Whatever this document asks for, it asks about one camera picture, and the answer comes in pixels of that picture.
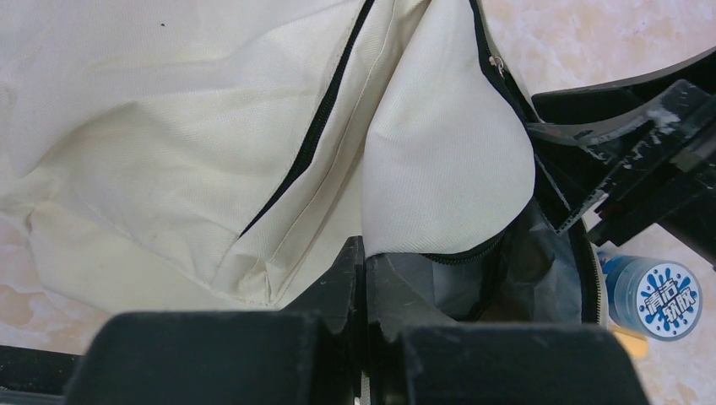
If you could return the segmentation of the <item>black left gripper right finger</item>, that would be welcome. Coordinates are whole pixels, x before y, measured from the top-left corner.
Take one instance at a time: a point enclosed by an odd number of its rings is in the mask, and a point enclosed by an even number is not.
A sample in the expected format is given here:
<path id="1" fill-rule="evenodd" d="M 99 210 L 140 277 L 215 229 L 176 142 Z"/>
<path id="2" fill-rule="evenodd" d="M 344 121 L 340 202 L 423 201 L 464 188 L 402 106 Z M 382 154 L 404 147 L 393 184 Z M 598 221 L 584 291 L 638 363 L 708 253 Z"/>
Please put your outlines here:
<path id="1" fill-rule="evenodd" d="M 457 322 L 385 255 L 366 261 L 375 404 L 645 404 L 627 351 L 595 324 Z"/>

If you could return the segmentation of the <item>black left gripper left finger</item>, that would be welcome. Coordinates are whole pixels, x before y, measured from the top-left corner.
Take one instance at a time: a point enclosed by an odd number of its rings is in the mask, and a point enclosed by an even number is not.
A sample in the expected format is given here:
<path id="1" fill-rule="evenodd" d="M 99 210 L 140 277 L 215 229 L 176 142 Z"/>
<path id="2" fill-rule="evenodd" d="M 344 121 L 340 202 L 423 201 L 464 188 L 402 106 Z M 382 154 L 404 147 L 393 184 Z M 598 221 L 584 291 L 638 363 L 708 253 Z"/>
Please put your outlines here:
<path id="1" fill-rule="evenodd" d="M 95 336 L 67 404 L 351 404 L 361 392 L 362 239 L 282 310 L 123 313 Z"/>

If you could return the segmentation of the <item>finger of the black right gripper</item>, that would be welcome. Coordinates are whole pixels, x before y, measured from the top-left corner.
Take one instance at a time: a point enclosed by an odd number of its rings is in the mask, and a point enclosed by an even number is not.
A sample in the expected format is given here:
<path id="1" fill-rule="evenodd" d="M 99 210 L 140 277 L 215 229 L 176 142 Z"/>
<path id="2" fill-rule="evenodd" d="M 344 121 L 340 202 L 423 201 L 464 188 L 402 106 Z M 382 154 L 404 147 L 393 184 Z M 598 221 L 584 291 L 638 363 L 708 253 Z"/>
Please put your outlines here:
<path id="1" fill-rule="evenodd" d="M 622 246 L 658 224 L 715 262 L 715 95 L 672 84 L 606 120 L 553 127 L 553 228 Z"/>
<path id="2" fill-rule="evenodd" d="M 566 146 L 606 143 L 646 123 L 674 130 L 715 94 L 715 49 L 644 75 L 532 97 L 529 135 Z"/>

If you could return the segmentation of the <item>cream canvas backpack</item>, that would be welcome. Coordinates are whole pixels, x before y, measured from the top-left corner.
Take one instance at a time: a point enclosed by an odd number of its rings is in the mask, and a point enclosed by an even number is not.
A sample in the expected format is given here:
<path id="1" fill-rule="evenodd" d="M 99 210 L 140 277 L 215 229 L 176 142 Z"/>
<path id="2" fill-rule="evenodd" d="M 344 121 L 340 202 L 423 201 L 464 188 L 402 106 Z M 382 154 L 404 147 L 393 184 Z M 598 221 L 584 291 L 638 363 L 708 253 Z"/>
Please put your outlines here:
<path id="1" fill-rule="evenodd" d="M 344 242 L 416 269 L 536 211 L 476 1 L 4 1 L 1 215 L 104 311 L 288 305 Z"/>

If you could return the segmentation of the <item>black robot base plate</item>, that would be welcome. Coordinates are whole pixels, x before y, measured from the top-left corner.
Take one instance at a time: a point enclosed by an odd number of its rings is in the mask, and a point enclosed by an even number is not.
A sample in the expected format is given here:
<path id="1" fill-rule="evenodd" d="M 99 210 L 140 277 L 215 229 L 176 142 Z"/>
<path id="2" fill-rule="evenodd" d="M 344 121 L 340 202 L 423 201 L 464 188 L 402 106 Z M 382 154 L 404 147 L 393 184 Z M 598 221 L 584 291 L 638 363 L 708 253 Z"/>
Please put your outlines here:
<path id="1" fill-rule="evenodd" d="M 1 346 L 1 404 L 62 404 L 77 354 Z"/>

